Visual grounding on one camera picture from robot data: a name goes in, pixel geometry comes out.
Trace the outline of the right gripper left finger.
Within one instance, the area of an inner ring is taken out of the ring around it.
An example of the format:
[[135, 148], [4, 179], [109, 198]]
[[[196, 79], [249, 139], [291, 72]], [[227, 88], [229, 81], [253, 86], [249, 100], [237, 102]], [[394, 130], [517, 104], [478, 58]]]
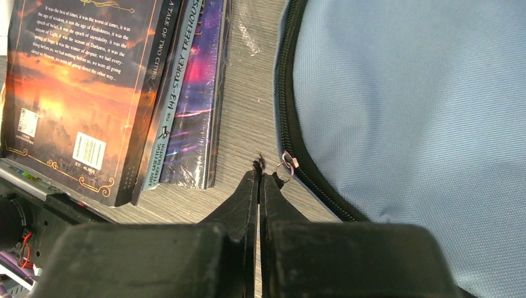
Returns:
[[259, 172], [199, 223], [70, 227], [32, 297], [253, 297]]

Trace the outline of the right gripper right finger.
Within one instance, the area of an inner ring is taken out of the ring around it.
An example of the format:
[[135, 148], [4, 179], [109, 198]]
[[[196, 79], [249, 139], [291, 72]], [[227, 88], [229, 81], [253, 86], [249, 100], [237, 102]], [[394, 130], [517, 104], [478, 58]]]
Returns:
[[461, 297], [422, 227], [312, 222], [268, 174], [259, 203], [264, 297]]

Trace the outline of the light blue backpack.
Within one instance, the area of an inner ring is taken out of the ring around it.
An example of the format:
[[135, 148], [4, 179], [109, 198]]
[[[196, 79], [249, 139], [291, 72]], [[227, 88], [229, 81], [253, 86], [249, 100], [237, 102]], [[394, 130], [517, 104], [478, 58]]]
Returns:
[[286, 1], [274, 112], [336, 217], [424, 227], [462, 296], [525, 296], [524, 1]]

